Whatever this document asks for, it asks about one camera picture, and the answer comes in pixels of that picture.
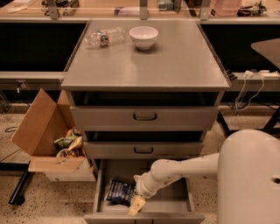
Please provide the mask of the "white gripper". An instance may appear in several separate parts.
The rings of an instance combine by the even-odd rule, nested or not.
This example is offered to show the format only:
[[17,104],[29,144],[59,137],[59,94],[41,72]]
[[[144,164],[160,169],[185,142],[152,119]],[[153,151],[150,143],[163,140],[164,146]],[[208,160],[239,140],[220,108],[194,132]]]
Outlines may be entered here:
[[135,216],[143,208],[146,199],[153,197],[159,190],[159,183],[154,179],[150,172],[142,175],[134,175],[136,182],[136,193],[130,204],[128,215]]

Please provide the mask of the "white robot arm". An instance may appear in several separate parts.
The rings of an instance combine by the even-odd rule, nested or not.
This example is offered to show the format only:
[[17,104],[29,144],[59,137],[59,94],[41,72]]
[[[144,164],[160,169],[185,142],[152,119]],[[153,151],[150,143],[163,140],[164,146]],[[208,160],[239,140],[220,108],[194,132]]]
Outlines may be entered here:
[[230,135],[218,153],[176,161],[159,159],[136,181],[147,200],[182,178],[217,178],[217,224],[280,224],[280,140],[260,130]]

